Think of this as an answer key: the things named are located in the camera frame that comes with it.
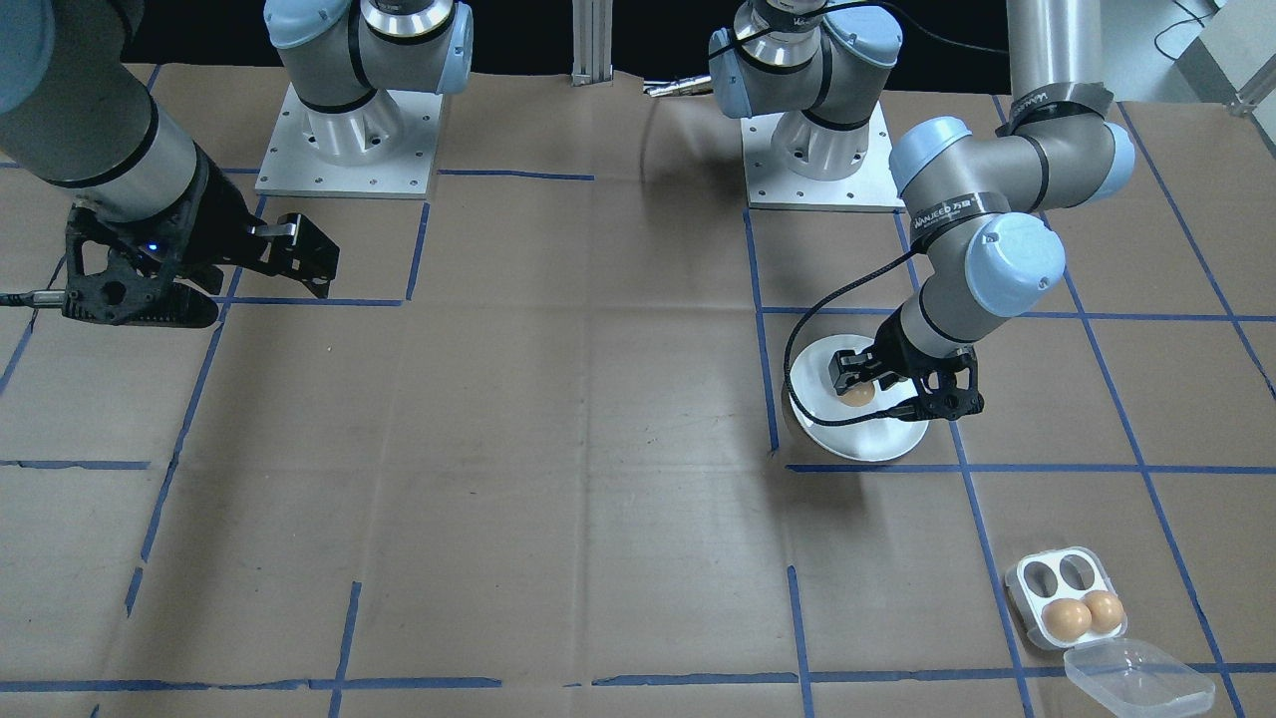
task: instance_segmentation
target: black cable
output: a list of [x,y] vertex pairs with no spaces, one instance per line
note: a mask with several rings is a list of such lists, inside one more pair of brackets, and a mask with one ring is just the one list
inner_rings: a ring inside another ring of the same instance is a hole
[[803,417],[806,417],[808,420],[810,420],[812,422],[819,425],[820,427],[849,427],[851,425],[859,425],[859,423],[863,423],[863,422],[869,422],[869,421],[873,421],[873,420],[884,420],[884,418],[889,417],[888,411],[882,411],[882,412],[874,412],[872,414],[865,414],[863,417],[855,417],[854,420],[842,420],[840,422],[831,422],[828,420],[820,420],[819,417],[815,417],[814,414],[812,414],[810,409],[806,409],[806,407],[801,403],[801,400],[798,399],[798,393],[794,392],[792,376],[791,376],[792,375],[794,341],[798,339],[798,332],[800,332],[801,328],[804,325],[806,325],[806,321],[809,321],[815,314],[818,314],[820,309],[823,309],[826,305],[828,305],[829,301],[833,301],[838,296],[842,296],[843,293],[846,293],[846,292],[849,292],[849,291],[851,291],[851,289],[854,289],[854,288],[856,288],[859,286],[863,286],[863,284],[865,284],[865,283],[868,283],[868,282],[870,282],[870,281],[880,277],[882,274],[889,272],[891,269],[898,267],[900,264],[903,264],[905,261],[907,261],[909,259],[916,256],[917,254],[919,254],[919,251],[916,249],[910,249],[910,250],[905,251],[903,254],[901,254],[900,256],[892,259],[888,264],[883,265],[882,268],[875,269],[873,272],[869,272],[869,273],[864,274],[863,277],[852,281],[851,283],[843,286],[842,288],[838,288],[833,293],[829,293],[824,298],[820,298],[819,301],[817,301],[815,305],[812,306],[810,309],[808,309],[806,312],[803,314],[800,319],[798,319],[798,323],[794,324],[794,330],[789,333],[789,342],[785,343],[785,386],[783,386],[783,392],[789,395],[789,398],[794,403],[794,407],[798,409],[798,412],[801,413]]
[[1174,3],[1175,5],[1178,5],[1180,10],[1183,10],[1184,13],[1187,13],[1189,15],[1189,19],[1179,20],[1179,22],[1176,22],[1174,24],[1170,24],[1169,27],[1166,27],[1161,32],[1156,33],[1156,37],[1152,38],[1152,46],[1156,47],[1156,51],[1160,52],[1162,57],[1165,57],[1166,60],[1174,62],[1174,61],[1178,60],[1178,57],[1175,57],[1174,55],[1170,55],[1165,50],[1161,50],[1161,37],[1164,37],[1165,33],[1170,32],[1171,29],[1174,29],[1174,28],[1176,28],[1179,26],[1189,24],[1189,23],[1197,23],[1198,26],[1201,26],[1203,28],[1205,27],[1205,20],[1207,18],[1212,18],[1216,14],[1219,14],[1219,10],[1213,10],[1213,11],[1208,13],[1207,15],[1202,17],[1202,15],[1197,15],[1196,13],[1193,13],[1192,10],[1189,10],[1188,6],[1184,5],[1183,3],[1180,3],[1179,0],[1170,0],[1170,1]]
[[[838,3],[836,5],[826,5],[826,6],[823,6],[823,8],[818,9],[818,10],[812,10],[809,13],[803,13],[803,14],[800,14],[798,17],[809,20],[809,19],[818,18],[820,15],[827,15],[828,13],[835,13],[837,10],[843,10],[846,8],[882,8],[884,10],[891,11],[896,17],[902,18],[909,24],[911,24],[912,27],[915,27],[919,31],[921,31],[921,33],[925,34],[926,37],[929,37],[929,38],[931,38],[931,40],[934,40],[937,42],[940,42],[943,45],[951,45],[953,47],[961,47],[963,50],[974,50],[976,52],[990,52],[993,55],[1009,55],[1008,50],[999,50],[997,47],[983,47],[980,45],[971,45],[968,42],[960,42],[957,40],[949,40],[947,37],[937,34],[937,33],[926,29],[925,27],[923,27],[921,23],[919,23],[912,15],[910,15],[906,11],[903,11],[902,8],[900,8],[894,3],[887,3],[886,0],[851,0],[850,3]],[[767,29],[763,29],[763,31],[754,32],[752,34],[746,34],[746,36],[740,37],[740,38],[735,38],[731,42],[726,43],[725,46],[718,47],[713,52],[709,52],[708,59],[713,60],[718,55],[723,55],[723,54],[726,54],[730,50],[744,47],[749,42],[753,42],[754,40],[758,40],[760,37],[766,37],[766,36],[771,34],[775,31],[776,31],[776,28],[767,28]]]

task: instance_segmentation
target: egg carton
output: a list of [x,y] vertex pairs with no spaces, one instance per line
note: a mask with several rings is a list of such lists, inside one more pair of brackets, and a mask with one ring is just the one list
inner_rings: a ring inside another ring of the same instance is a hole
[[1054,601],[1060,598],[1082,601],[1092,590],[1106,590],[1116,594],[1102,562],[1099,561],[1095,552],[1081,546],[1044,551],[1021,559],[1013,569],[1005,573],[1005,587],[1011,592],[1011,598],[1014,601],[1020,616],[1023,617],[1028,640],[1045,650],[1065,650],[1102,639],[1123,636],[1129,626],[1129,616],[1127,615],[1122,619],[1120,625],[1110,631],[1099,633],[1091,629],[1072,641],[1060,640],[1045,629],[1041,615],[1045,607]]

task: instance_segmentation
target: black background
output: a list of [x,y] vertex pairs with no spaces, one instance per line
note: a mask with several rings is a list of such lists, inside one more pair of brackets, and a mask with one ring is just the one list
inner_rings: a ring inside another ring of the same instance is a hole
[[[124,59],[134,62],[278,65],[267,38],[263,0],[148,0]],[[473,70],[569,74],[570,0],[468,0],[475,13]],[[1005,47],[1004,0],[897,0],[928,29],[975,45]],[[615,0],[612,61],[648,79],[707,71],[709,34],[727,26],[740,0]],[[1003,55],[940,45],[901,19],[903,51],[891,89],[1008,92]]]

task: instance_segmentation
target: brown egg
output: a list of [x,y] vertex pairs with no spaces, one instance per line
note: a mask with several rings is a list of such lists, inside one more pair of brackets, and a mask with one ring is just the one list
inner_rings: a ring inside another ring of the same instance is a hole
[[1041,611],[1041,622],[1055,639],[1074,641],[1090,630],[1090,610],[1076,598],[1060,598]]
[[1125,620],[1125,607],[1111,592],[1092,590],[1086,594],[1085,601],[1092,619],[1090,627],[1096,633],[1106,634]]
[[873,402],[873,397],[877,395],[877,385],[873,383],[864,383],[861,385],[855,385],[846,390],[846,394],[840,397],[842,404],[847,407],[860,408]]

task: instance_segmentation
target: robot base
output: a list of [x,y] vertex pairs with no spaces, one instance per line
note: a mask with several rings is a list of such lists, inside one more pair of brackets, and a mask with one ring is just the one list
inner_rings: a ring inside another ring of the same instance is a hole
[[891,135],[882,105],[869,119],[869,150],[859,171],[843,180],[804,177],[775,156],[771,135],[782,114],[740,120],[744,135],[744,179],[754,209],[817,209],[824,212],[893,212],[903,200],[891,176]]
[[288,85],[271,147],[256,177],[258,194],[271,196],[364,196],[424,199],[434,175],[443,97],[390,91],[403,112],[404,135],[385,159],[341,166],[323,159],[305,136],[306,108]]
[[[828,376],[829,358],[835,351],[842,348],[859,351],[872,343],[872,338],[859,334],[828,335],[812,343],[798,355],[790,377],[794,393],[812,414],[822,420],[840,422],[889,409],[905,399],[917,395],[911,383],[898,383],[886,392],[882,392],[882,388],[873,383],[875,392],[872,402],[864,407],[849,407],[842,403],[837,393],[833,392],[833,383]],[[903,457],[917,446],[929,425],[929,422],[874,420],[849,427],[822,427],[803,417],[792,406],[792,398],[789,398],[789,406],[803,431],[815,444],[843,459],[856,462],[887,462]]]

